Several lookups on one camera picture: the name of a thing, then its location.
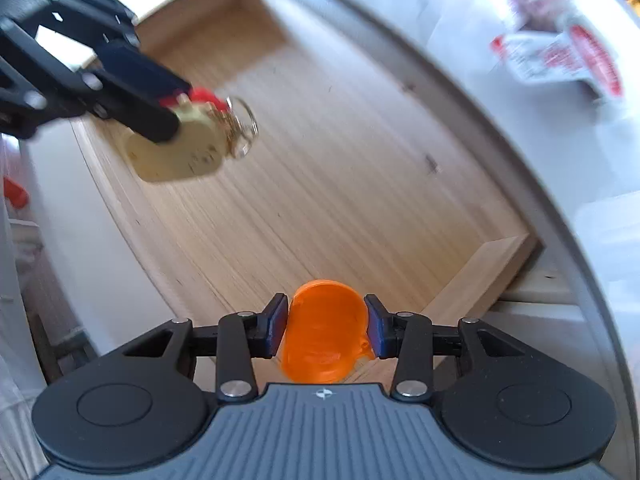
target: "orange plastic cup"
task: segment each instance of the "orange plastic cup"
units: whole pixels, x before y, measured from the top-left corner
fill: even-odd
[[[331,280],[305,283],[289,307],[282,370],[297,383],[335,383],[361,357],[373,359],[367,306],[350,286]]]

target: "blue gripper pad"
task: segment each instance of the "blue gripper pad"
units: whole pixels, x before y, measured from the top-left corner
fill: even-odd
[[[95,475],[50,466],[40,480],[612,480],[595,463],[531,473],[492,465],[444,433],[431,410],[378,384],[270,384],[218,410],[200,439],[148,469]]]
[[[262,311],[267,320],[266,345],[269,355],[274,356],[282,341],[289,318],[289,300],[284,294],[277,294]]]
[[[367,337],[374,355],[380,359],[398,357],[393,314],[390,314],[373,294],[367,294],[364,297],[364,302],[369,313]]]

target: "gray plastic housing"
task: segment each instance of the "gray plastic housing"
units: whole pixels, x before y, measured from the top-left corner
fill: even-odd
[[[531,473],[462,449],[431,410],[389,399],[378,384],[270,384],[249,404],[218,410],[190,448],[126,474],[52,465],[40,480],[610,480],[596,463]]]

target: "wooden tray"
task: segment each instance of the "wooden tray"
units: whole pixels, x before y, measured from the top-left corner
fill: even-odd
[[[292,0],[174,0],[138,31],[195,86],[246,99],[261,130],[247,158],[214,176],[149,184],[118,153],[123,126],[74,123],[123,236],[177,315],[214,324],[328,278],[455,324],[486,311],[529,254],[525,225],[454,136]],[[260,384],[284,380],[277,359],[254,366]],[[347,380],[386,383],[393,368],[373,361]]]

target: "wood grain surface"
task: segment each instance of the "wood grain surface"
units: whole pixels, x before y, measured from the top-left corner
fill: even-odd
[[[182,20],[191,8],[198,20]],[[213,324],[327,278],[452,323],[487,309],[530,251],[526,227],[454,137],[291,0],[176,0],[139,32],[194,86],[243,97],[260,126],[247,158],[217,174],[149,184],[121,157],[123,126],[74,124],[110,211],[176,314]],[[256,363],[258,381],[281,380],[276,364]]]

